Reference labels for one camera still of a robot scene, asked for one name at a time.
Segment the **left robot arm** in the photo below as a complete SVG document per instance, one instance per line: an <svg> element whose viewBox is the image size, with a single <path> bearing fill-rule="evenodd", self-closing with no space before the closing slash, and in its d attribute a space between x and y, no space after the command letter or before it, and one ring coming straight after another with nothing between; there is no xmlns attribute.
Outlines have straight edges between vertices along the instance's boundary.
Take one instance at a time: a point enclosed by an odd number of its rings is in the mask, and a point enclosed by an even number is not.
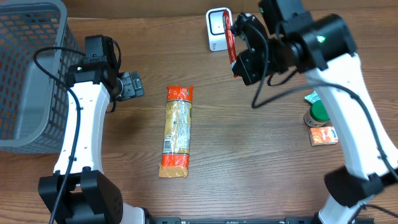
<svg viewBox="0 0 398 224"><path fill-rule="evenodd" d="M145 209L124 203L121 191L103 174L101 146L108 105L144 95L137 72L120 72L118 43L88 36L82 59L69 66L68 114L63 146L53 174L39 180L39 195L50 223L136 223L150 220Z"/></svg>

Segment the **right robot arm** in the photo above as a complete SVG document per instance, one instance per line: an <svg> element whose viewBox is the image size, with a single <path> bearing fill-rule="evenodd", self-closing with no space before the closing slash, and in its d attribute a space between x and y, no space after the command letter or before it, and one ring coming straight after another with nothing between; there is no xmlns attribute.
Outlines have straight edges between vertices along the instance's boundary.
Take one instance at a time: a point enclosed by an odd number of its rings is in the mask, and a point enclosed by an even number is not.
<svg viewBox="0 0 398 224"><path fill-rule="evenodd" d="M316 91L339 137L343 167L325 176L329 198L313 223L353 223L371 199L397 183L397 148L363 79L353 36L336 14L313 19L300 1L261 1L262 19L223 16L231 69L263 86L294 67Z"/></svg>

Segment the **orange Kleenex tissue pack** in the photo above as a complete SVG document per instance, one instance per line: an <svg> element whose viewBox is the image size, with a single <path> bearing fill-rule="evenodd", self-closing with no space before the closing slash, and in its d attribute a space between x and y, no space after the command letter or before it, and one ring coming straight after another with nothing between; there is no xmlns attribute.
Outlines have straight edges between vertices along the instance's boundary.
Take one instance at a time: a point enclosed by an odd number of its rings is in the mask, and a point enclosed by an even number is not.
<svg viewBox="0 0 398 224"><path fill-rule="evenodd" d="M310 128L308 133L312 146L336 144L338 142L338 136L333 126Z"/></svg>

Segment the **red coffee sachet stick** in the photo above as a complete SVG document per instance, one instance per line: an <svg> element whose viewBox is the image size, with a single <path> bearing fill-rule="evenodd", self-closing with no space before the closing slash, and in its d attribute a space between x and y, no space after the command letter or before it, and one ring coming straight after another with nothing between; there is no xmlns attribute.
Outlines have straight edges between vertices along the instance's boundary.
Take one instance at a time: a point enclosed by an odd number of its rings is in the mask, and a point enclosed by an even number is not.
<svg viewBox="0 0 398 224"><path fill-rule="evenodd" d="M228 49L228 55L229 55L229 64L231 69L236 64L237 61L237 56L236 56L236 49L235 49L235 44L234 44L234 35L232 34L230 28L231 28L231 18L229 11L225 9L223 11L223 27L224 27L224 34L226 37L226 45Z"/></svg>

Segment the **teal tissue pack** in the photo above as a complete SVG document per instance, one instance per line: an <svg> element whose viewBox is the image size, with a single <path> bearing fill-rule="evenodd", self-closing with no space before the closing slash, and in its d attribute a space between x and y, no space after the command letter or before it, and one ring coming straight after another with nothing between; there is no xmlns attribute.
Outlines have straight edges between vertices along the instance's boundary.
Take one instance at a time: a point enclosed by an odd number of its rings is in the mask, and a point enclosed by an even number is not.
<svg viewBox="0 0 398 224"><path fill-rule="evenodd" d="M320 100L320 97L313 91L311 94L304 97L305 101L309 102L310 104L314 104L316 101Z"/></svg>

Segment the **green lidded jar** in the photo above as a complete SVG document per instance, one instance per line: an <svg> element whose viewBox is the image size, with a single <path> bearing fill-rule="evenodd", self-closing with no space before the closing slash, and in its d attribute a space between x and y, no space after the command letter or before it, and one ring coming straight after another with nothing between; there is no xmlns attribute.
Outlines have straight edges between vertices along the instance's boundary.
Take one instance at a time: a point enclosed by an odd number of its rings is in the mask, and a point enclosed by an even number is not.
<svg viewBox="0 0 398 224"><path fill-rule="evenodd" d="M322 101L318 100L305 112L303 120L309 127L320 127L325 125L330 117Z"/></svg>

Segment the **orange spaghetti packet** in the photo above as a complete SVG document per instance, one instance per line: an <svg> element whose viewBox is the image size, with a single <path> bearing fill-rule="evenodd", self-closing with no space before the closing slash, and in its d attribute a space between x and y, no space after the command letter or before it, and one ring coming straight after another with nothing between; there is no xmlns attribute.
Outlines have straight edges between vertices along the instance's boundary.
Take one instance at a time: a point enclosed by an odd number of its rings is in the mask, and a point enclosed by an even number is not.
<svg viewBox="0 0 398 224"><path fill-rule="evenodd" d="M192 129L193 87L167 87L164 142L160 178L188 177Z"/></svg>

